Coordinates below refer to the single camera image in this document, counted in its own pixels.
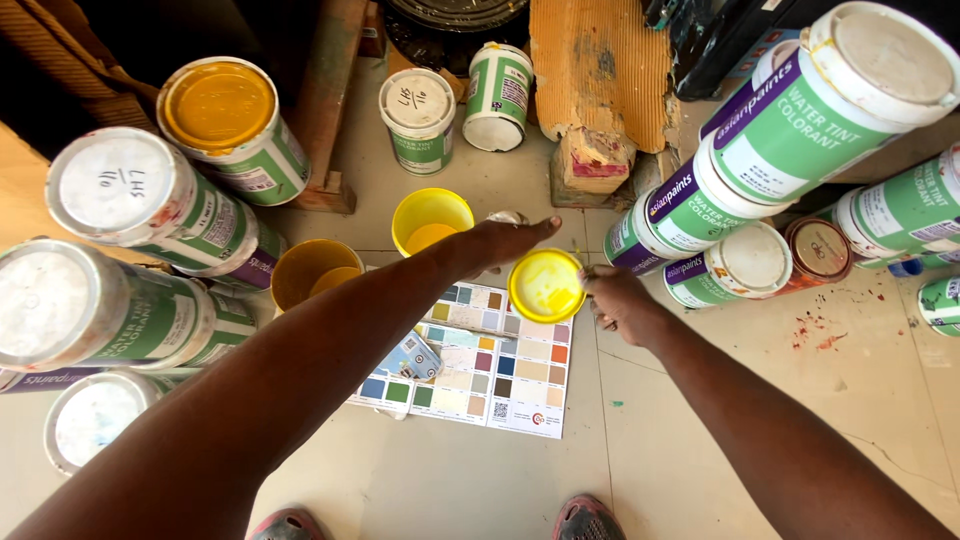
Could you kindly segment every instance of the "red paint splatter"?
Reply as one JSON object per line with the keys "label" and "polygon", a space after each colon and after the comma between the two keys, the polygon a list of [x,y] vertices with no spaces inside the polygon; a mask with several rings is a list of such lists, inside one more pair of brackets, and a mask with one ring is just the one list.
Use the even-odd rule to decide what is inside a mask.
{"label": "red paint splatter", "polygon": [[844,337],[847,337],[847,335],[846,335],[846,334],[843,334],[843,335],[832,335],[832,336],[828,337],[827,339],[825,339],[825,340],[823,341],[823,343],[821,343],[820,345],[817,345],[817,349],[820,349],[821,351],[825,351],[826,349],[830,349],[830,348],[833,347],[833,344],[834,344],[834,343],[836,343],[837,341],[843,339]]}

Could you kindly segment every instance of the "tiled floor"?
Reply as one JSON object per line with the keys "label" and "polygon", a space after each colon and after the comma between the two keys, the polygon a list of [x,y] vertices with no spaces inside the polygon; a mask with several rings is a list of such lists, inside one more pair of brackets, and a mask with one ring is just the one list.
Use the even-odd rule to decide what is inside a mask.
{"label": "tiled floor", "polygon": [[[384,69],[361,59],[336,152],[335,168],[357,192],[356,214],[258,209],[267,223],[292,242],[340,239],[367,264],[383,265],[399,259],[389,233],[393,208],[420,187],[457,191],[478,218],[499,209],[534,219],[552,213],[545,174],[554,144],[536,129],[518,150],[488,154],[460,138],[461,111],[450,166],[426,179],[403,173],[374,104]],[[550,245],[601,262],[616,214],[560,214],[564,228]],[[688,313],[668,301],[658,277],[643,281],[960,532],[960,341],[911,324],[917,288],[943,273],[896,281],[885,270],[856,270],[834,287]],[[478,281],[502,287],[505,275]],[[269,295],[252,301],[269,318]],[[776,537],[654,357],[597,331],[585,309],[573,343],[563,439],[423,417],[397,422],[345,405],[267,479],[252,520],[298,502],[331,540],[545,538],[563,501],[590,492],[613,506],[632,539]],[[0,535],[63,482],[41,443],[55,398],[0,397]]]}

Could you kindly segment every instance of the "yellow paint can lid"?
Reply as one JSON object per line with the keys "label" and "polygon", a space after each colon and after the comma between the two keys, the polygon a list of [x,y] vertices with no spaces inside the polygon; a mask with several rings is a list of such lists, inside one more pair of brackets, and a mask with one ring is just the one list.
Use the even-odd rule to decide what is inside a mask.
{"label": "yellow paint can lid", "polygon": [[163,119],[182,144],[199,150],[229,150],[270,124],[276,97],[256,70],[215,61],[187,70],[163,103]]}
{"label": "yellow paint can lid", "polygon": [[543,248],[523,256],[507,279],[507,292],[523,318],[541,324],[565,321],[583,305],[587,294],[577,271],[583,265],[573,255]]}

